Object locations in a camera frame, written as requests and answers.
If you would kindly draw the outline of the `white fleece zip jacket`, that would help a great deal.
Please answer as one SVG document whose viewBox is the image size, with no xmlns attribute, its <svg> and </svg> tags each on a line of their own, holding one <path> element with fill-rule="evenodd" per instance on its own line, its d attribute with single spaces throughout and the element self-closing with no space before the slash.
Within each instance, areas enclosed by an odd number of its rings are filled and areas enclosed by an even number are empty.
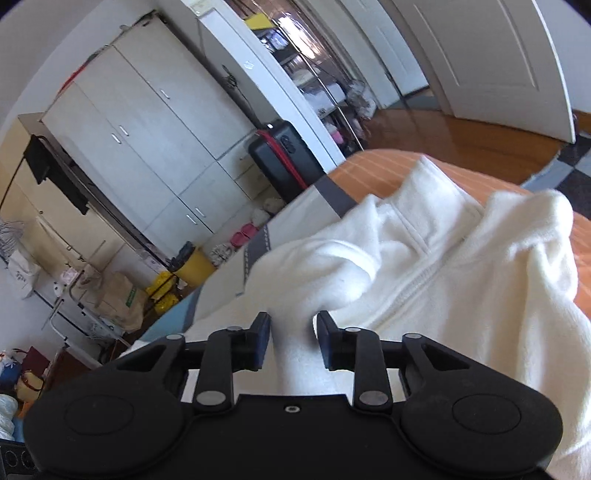
<svg viewBox="0 0 591 480">
<path fill-rule="evenodd" d="M 242 295 L 195 318 L 186 337 L 269 313 L 263 370 L 240 373 L 236 388 L 318 395 L 353 390 L 349 373 L 325 369 L 312 327 L 318 312 L 384 339 L 422 334 L 546 395 L 564 424 L 550 473 L 586 479 L 590 323 L 575 303 L 573 220 L 557 191 L 499 191 L 483 205 L 421 158 L 391 196 L 370 195 L 260 257 Z"/>
</svg>

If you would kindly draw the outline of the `white metal side table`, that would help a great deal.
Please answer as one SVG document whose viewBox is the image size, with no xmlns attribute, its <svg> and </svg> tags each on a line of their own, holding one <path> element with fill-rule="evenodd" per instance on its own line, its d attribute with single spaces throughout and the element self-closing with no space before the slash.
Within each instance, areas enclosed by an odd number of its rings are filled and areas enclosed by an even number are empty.
<svg viewBox="0 0 591 480">
<path fill-rule="evenodd" d="M 100 284 L 100 275 L 86 268 L 64 271 L 53 283 L 54 298 L 43 325 L 72 353 L 90 364 L 106 363 L 112 355 L 130 346 L 124 330 L 96 311 Z"/>
</svg>

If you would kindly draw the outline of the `brown paper bag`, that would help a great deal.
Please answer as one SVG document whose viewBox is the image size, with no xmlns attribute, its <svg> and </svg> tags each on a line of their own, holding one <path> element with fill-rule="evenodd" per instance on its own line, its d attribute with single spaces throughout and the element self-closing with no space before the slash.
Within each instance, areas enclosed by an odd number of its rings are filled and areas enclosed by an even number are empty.
<svg viewBox="0 0 591 480">
<path fill-rule="evenodd" d="M 127 333 L 140 329 L 144 318 L 147 293 L 121 272 L 112 274 L 85 301 L 90 311 Z"/>
</svg>

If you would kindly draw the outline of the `yellow plastic bag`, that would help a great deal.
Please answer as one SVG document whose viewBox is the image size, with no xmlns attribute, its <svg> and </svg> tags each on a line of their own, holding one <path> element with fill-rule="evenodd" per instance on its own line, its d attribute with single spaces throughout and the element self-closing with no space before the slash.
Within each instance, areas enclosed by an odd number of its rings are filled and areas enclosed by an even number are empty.
<svg viewBox="0 0 591 480">
<path fill-rule="evenodd" d="M 178 277 L 168 271 L 159 273 L 146 289 L 145 314 L 154 312 L 158 317 L 165 314 L 180 302 Z"/>
</svg>

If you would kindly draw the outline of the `yellow trash bin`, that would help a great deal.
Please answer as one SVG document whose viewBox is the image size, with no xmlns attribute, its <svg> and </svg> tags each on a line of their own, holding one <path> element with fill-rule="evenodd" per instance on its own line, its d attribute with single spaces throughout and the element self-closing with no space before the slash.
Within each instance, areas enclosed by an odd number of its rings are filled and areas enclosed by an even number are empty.
<svg viewBox="0 0 591 480">
<path fill-rule="evenodd" d="M 190 241 L 169 260 L 168 270 L 190 287 L 200 287 L 216 271 L 208 257 Z"/>
</svg>

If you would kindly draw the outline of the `white patterned shoes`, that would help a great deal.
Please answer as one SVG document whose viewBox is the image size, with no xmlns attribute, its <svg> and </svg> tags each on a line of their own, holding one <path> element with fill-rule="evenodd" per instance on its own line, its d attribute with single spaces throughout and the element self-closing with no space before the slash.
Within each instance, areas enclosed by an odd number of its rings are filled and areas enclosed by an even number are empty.
<svg viewBox="0 0 591 480">
<path fill-rule="evenodd" d="M 222 242 L 214 246 L 208 253 L 208 258 L 211 260 L 211 264 L 215 268 L 218 268 L 222 264 L 228 262 L 228 260 L 235 255 L 235 247 L 231 242 Z"/>
</svg>

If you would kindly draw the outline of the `beige wooden cabinet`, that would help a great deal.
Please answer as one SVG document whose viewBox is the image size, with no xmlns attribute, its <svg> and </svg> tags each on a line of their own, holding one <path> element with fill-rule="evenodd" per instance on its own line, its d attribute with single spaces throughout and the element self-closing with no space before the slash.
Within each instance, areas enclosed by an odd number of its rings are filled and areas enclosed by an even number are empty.
<svg viewBox="0 0 591 480">
<path fill-rule="evenodd" d="M 106 275 L 120 272 L 149 286 L 157 272 L 96 209 L 81 214 L 52 182 L 36 182 L 23 160 L 30 137 L 56 143 L 40 119 L 39 113 L 18 116 L 1 142 L 1 219 L 24 224 L 22 247 L 53 281 L 87 260 Z"/>
</svg>

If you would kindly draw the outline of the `pink slippers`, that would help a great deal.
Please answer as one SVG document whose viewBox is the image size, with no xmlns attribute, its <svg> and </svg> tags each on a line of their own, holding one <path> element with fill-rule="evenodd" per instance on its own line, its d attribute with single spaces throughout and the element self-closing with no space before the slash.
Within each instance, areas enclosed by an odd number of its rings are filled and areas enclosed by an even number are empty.
<svg viewBox="0 0 591 480">
<path fill-rule="evenodd" d="M 231 236 L 229 243 L 235 250 L 242 248 L 245 244 L 249 243 L 249 240 L 256 236 L 259 229 L 256 228 L 252 223 L 247 223 L 240 227 L 238 231 Z"/>
</svg>

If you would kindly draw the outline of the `grey fluffy slippers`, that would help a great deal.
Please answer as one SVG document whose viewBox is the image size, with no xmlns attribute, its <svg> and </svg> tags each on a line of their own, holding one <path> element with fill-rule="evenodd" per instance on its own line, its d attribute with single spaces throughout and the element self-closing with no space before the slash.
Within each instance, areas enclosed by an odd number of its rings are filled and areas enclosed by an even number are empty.
<svg viewBox="0 0 591 480">
<path fill-rule="evenodd" d="M 286 202 L 281 198 L 270 197 L 263 201 L 263 205 L 252 210 L 250 223 L 257 229 L 266 225 L 271 218 L 276 216 L 286 206 Z"/>
</svg>

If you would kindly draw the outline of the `checkered floor mat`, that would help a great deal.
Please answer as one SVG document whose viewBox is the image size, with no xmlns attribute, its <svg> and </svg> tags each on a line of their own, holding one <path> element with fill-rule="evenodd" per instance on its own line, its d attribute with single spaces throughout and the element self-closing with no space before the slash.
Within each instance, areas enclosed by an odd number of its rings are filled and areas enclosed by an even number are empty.
<svg viewBox="0 0 591 480">
<path fill-rule="evenodd" d="M 538 192 L 557 189 L 574 172 L 590 176 L 590 134 L 578 134 L 574 144 L 564 146 L 540 172 L 531 176 L 521 187 Z"/>
</svg>

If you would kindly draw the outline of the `black hanging garment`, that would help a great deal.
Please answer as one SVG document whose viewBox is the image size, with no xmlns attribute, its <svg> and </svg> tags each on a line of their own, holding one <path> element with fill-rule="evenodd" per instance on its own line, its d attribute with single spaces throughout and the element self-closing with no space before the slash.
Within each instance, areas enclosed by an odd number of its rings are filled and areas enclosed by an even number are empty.
<svg viewBox="0 0 591 480">
<path fill-rule="evenodd" d="M 88 199 L 63 171 L 48 147 L 47 139 L 44 136 L 32 135 L 30 137 L 23 152 L 23 158 L 38 185 L 49 180 L 81 215 L 87 214 L 89 211 Z"/>
</svg>

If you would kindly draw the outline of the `white wardrobe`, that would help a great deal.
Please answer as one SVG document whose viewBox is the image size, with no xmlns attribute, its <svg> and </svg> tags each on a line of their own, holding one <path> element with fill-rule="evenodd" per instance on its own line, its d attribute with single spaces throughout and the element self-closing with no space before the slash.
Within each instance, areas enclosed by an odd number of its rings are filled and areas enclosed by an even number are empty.
<svg viewBox="0 0 591 480">
<path fill-rule="evenodd" d="M 228 242 L 266 190 L 252 121 L 156 13 L 100 49 L 42 121 L 163 258 Z"/>
</svg>

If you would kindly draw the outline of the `black red suitcase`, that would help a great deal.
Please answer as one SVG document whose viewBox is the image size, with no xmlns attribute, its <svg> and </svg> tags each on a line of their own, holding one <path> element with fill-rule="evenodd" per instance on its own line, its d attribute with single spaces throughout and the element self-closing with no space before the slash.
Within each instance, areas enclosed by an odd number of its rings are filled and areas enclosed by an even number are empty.
<svg viewBox="0 0 591 480">
<path fill-rule="evenodd" d="M 286 203 L 294 201 L 325 175 L 297 129 L 286 120 L 257 130 L 247 152 Z"/>
</svg>

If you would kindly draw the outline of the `white room door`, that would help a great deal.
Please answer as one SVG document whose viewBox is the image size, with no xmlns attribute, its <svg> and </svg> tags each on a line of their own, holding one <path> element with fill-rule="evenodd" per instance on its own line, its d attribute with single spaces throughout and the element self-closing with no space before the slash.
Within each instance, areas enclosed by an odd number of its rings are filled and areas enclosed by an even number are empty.
<svg viewBox="0 0 591 480">
<path fill-rule="evenodd" d="M 399 1 L 455 116 L 573 142 L 563 70 L 534 1 Z"/>
</svg>

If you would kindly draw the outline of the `metal storage shelf rack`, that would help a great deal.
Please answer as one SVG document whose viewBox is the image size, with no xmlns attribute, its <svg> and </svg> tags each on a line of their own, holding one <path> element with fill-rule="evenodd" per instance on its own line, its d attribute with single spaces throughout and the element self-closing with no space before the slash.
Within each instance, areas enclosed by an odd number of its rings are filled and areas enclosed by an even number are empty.
<svg viewBox="0 0 591 480">
<path fill-rule="evenodd" d="M 288 13 L 271 18 L 263 11 L 249 13 L 243 21 L 286 71 L 342 154 L 349 157 L 363 151 L 367 142 L 349 104 L 348 88 L 322 65 L 329 56 L 304 25 Z"/>
</svg>

